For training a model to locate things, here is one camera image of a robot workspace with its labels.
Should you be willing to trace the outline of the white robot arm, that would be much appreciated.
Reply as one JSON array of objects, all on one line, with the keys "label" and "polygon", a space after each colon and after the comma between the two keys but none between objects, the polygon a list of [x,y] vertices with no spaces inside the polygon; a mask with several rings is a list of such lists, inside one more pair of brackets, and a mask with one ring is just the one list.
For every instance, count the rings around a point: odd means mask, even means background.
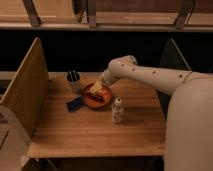
[{"label": "white robot arm", "polygon": [[213,171],[213,74],[139,66],[127,55],[111,60],[91,91],[122,78],[145,83],[171,97],[164,171]]}]

